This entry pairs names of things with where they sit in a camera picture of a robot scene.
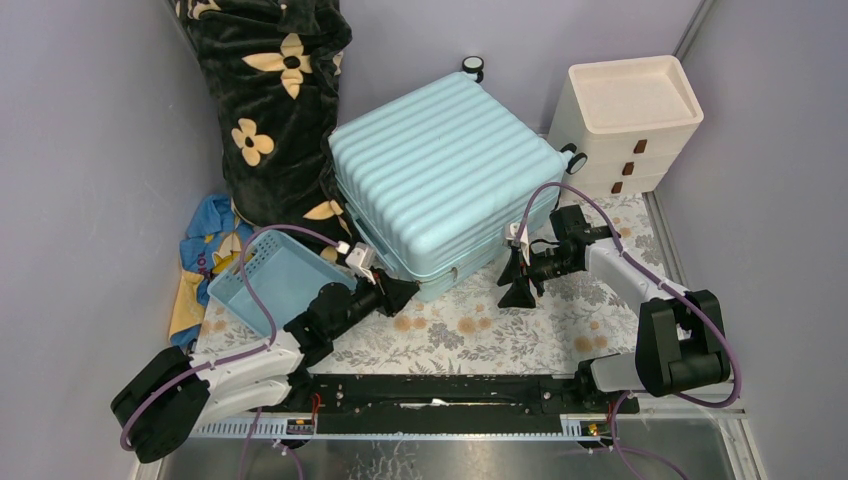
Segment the floral patterned floor mat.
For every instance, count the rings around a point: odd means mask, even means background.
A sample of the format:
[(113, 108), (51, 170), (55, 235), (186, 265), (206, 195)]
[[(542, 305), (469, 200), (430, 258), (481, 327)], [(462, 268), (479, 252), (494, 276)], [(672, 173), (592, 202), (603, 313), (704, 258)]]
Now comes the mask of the floral patterned floor mat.
[(588, 273), (548, 281), (533, 309), (500, 309), (492, 262), (442, 297), (375, 314), (334, 343), (314, 373), (567, 374), (630, 351), (637, 316)]

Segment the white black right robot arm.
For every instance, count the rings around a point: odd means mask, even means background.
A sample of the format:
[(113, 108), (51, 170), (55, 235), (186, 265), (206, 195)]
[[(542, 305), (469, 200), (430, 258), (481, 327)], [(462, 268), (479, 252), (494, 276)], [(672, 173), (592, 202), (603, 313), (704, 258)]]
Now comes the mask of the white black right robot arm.
[(722, 383), (731, 362), (718, 339), (721, 321), (708, 326), (700, 313), (719, 314), (717, 298), (707, 290), (689, 291), (668, 283), (632, 261), (607, 225), (591, 226), (577, 205), (561, 207), (549, 220), (553, 247), (532, 250), (518, 224), (505, 228), (510, 258), (497, 283), (507, 291), (501, 308), (533, 308), (549, 280), (588, 272), (605, 283), (638, 318), (633, 352), (579, 363), (573, 396), (583, 410), (597, 412), (613, 393), (643, 391), (655, 397), (680, 395)]

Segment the black floral plush blanket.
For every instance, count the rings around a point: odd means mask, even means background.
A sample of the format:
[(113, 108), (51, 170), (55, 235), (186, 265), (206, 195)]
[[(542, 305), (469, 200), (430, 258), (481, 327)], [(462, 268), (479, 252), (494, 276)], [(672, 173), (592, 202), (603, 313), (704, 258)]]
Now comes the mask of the black floral plush blanket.
[(353, 244), (329, 137), (352, 29), (337, 1), (174, 1), (217, 108), (223, 178), (254, 227), (288, 224), (325, 260)]

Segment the light blue ribbed suitcase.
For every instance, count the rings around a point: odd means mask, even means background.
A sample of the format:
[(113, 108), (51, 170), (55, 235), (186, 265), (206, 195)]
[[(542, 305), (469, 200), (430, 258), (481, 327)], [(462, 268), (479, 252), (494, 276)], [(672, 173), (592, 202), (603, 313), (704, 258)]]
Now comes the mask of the light blue ribbed suitcase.
[(417, 299), (439, 298), (504, 250), (505, 229), (540, 228), (554, 183), (586, 154), (554, 147), (460, 71), (338, 127), (334, 170), (357, 230)]

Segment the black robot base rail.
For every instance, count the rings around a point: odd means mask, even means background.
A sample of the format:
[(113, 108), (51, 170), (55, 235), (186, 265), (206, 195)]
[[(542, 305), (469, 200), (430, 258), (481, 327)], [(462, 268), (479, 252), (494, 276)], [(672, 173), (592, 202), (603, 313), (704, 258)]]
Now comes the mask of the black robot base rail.
[(594, 391), (588, 374), (300, 374), (284, 400), (219, 420), (197, 437), (281, 440), (553, 439), (609, 441), (613, 412), (639, 413), (635, 398)]

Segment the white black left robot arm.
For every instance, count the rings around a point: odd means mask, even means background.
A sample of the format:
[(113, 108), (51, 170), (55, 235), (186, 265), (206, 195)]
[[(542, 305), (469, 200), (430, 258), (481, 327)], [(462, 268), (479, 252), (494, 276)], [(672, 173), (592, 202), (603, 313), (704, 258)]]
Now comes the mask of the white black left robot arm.
[(199, 356), (176, 346), (161, 350), (110, 404), (120, 447), (151, 463), (199, 426), (265, 406), (304, 407), (311, 387), (302, 377), (332, 353), (334, 341), (374, 312), (397, 315), (420, 290), (382, 269), (373, 273), (373, 281), (360, 278), (354, 288), (324, 285), (273, 338)]

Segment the white three-drawer storage cabinet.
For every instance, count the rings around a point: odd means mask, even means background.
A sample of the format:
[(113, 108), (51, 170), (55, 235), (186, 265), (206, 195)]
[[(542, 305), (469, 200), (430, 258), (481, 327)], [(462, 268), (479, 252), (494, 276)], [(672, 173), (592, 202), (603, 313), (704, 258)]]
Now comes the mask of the white three-drawer storage cabinet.
[(574, 146), (564, 182), (591, 198), (653, 191), (704, 119), (671, 55), (575, 64), (548, 143)]

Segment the light blue perforated plastic basket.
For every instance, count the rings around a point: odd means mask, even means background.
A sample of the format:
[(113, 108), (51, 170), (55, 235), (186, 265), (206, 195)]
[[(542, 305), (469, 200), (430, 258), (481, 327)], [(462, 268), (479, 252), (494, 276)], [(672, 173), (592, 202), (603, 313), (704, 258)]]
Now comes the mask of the light blue perforated plastic basket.
[[(339, 283), (353, 290), (356, 285), (351, 276), (280, 231), (259, 235), (248, 253), (251, 255), (246, 265), (249, 284), (277, 328), (305, 311), (323, 286)], [(207, 292), (259, 337), (271, 335), (271, 324), (250, 296), (235, 266), (217, 275)]]

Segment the blue yellow cloth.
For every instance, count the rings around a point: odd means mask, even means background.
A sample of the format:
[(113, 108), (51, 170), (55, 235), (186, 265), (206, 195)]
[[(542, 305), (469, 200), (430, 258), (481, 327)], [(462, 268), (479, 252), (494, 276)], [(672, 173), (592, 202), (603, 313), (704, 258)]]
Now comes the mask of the blue yellow cloth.
[(185, 348), (198, 338), (208, 286), (238, 258), (253, 231), (228, 195), (213, 194), (201, 201), (179, 243), (181, 277), (168, 333), (172, 346)]

